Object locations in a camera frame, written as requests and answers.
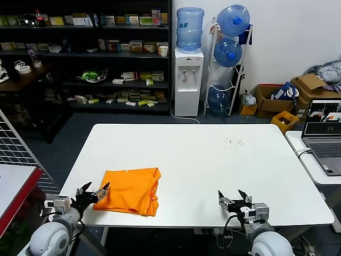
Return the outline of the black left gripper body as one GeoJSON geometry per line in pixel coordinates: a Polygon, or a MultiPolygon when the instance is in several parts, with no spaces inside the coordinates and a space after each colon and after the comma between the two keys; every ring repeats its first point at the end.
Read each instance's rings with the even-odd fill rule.
{"type": "Polygon", "coordinates": [[[76,209],[79,213],[84,211],[93,204],[93,195],[91,192],[83,192],[82,194],[76,194],[76,199],[71,198],[70,206],[76,209]]]}

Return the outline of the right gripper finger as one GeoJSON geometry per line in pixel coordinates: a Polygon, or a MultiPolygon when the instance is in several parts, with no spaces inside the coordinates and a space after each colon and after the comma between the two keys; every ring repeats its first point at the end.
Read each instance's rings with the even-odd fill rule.
{"type": "Polygon", "coordinates": [[[244,191],[238,190],[239,195],[241,196],[240,202],[242,204],[252,204],[253,203],[253,198],[251,196],[248,196],[244,191]]]}
{"type": "Polygon", "coordinates": [[[223,209],[228,210],[229,206],[232,206],[234,204],[234,201],[225,197],[223,193],[218,190],[218,203],[223,209]]]}

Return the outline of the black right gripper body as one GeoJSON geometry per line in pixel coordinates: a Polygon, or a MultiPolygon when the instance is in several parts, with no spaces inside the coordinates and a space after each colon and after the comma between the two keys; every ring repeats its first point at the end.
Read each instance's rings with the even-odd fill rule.
{"type": "Polygon", "coordinates": [[[237,215],[237,219],[239,220],[240,223],[245,223],[245,214],[242,213],[241,208],[242,207],[248,207],[251,209],[253,206],[252,203],[250,202],[245,202],[242,199],[240,200],[235,200],[233,203],[229,205],[229,212],[230,213],[235,213],[237,215]]]}

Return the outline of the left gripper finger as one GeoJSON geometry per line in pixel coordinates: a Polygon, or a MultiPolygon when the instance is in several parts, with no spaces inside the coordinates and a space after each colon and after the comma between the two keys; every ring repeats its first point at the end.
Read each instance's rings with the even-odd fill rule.
{"type": "Polygon", "coordinates": [[[89,188],[89,186],[91,185],[91,183],[92,183],[92,182],[90,181],[90,182],[84,184],[82,187],[77,188],[77,190],[76,190],[76,196],[80,196],[80,195],[82,195],[82,194],[84,194],[84,193],[87,193],[87,189],[89,188]]]}
{"type": "Polygon", "coordinates": [[[109,186],[110,186],[110,183],[108,182],[101,189],[95,192],[92,192],[92,196],[96,202],[103,200],[107,196],[109,186]]]}

